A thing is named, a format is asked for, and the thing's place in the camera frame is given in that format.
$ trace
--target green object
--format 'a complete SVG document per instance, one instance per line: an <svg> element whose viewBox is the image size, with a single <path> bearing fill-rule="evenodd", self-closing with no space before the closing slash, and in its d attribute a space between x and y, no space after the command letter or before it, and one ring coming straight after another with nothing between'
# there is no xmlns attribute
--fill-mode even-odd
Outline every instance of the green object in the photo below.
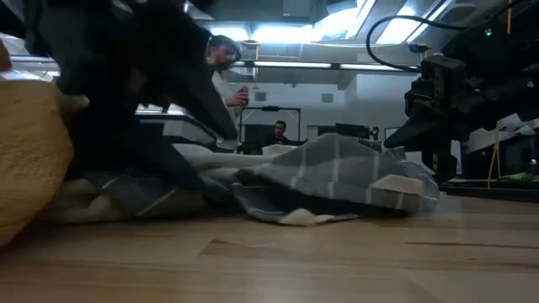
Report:
<svg viewBox="0 0 539 303"><path fill-rule="evenodd" d="M516 173L513 175L500 177L500 181L510 181L510 182L530 182L530 181L539 181L537 176L531 173Z"/></svg>

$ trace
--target wooden floor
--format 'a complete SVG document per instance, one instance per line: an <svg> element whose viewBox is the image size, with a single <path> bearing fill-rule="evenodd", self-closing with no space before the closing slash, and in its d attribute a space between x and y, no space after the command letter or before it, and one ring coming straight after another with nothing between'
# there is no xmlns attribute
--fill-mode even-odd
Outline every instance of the wooden floor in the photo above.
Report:
<svg viewBox="0 0 539 303"><path fill-rule="evenodd" d="M312 228L248 218L33 230L0 252L0 302L539 301L539 204Z"/></svg>

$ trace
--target computer monitor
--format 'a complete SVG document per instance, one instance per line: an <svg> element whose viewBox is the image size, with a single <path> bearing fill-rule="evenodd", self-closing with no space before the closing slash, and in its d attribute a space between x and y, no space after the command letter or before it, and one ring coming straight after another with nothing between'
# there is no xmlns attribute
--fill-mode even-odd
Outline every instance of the computer monitor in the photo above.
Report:
<svg viewBox="0 0 539 303"><path fill-rule="evenodd" d="M370 138L368 126L336 123L335 129L337 131L337 134L342 136L354 136L367 140Z"/></svg>

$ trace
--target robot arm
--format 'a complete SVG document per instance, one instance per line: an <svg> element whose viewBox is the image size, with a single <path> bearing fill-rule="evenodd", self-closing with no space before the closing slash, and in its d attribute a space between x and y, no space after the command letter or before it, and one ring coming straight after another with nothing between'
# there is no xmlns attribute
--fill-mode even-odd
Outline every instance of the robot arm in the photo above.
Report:
<svg viewBox="0 0 539 303"><path fill-rule="evenodd" d="M492 130L514 113L535 119L530 113L539 109L534 37L514 40L504 24L489 20L461 32L442 53L421 62L421 77L405 94L409 120L384 142L422 151L439 181L456 174L451 140L467 141L471 132Z"/></svg>

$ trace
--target white shirt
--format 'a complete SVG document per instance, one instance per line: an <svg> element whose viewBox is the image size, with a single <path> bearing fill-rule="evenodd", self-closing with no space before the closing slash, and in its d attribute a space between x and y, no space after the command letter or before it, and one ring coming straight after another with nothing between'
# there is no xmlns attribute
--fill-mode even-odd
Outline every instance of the white shirt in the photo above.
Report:
<svg viewBox="0 0 539 303"><path fill-rule="evenodd" d="M216 88L216 91L219 93L219 96L221 96L221 100L224 103L225 107L228 109L228 113L230 114L230 117L232 118L232 122L237 127L237 119L239 118L240 113L242 112L242 108L239 106L230 107L228 106L227 100L234 95L232 90L230 89L230 86L228 85L227 80L225 80L219 72L214 72L213 76L211 77L211 81L213 82L213 86ZM223 149L229 149L234 150L238 146L240 146L241 143L238 140L218 140L217 146Z"/></svg>
<svg viewBox="0 0 539 303"><path fill-rule="evenodd" d="M219 72L214 72L213 77L211 77L211 81L213 82L213 86L215 86L216 91L219 93L219 96L221 96L222 102L225 104L225 106L228 109L228 112L230 113L230 116L232 118L232 121L234 124L237 123L237 118L239 117L239 114L242 112L242 108L239 106L235 107L229 107L227 104L227 100L234 95L232 90L230 89L230 86L228 85L227 80L225 80Z"/></svg>

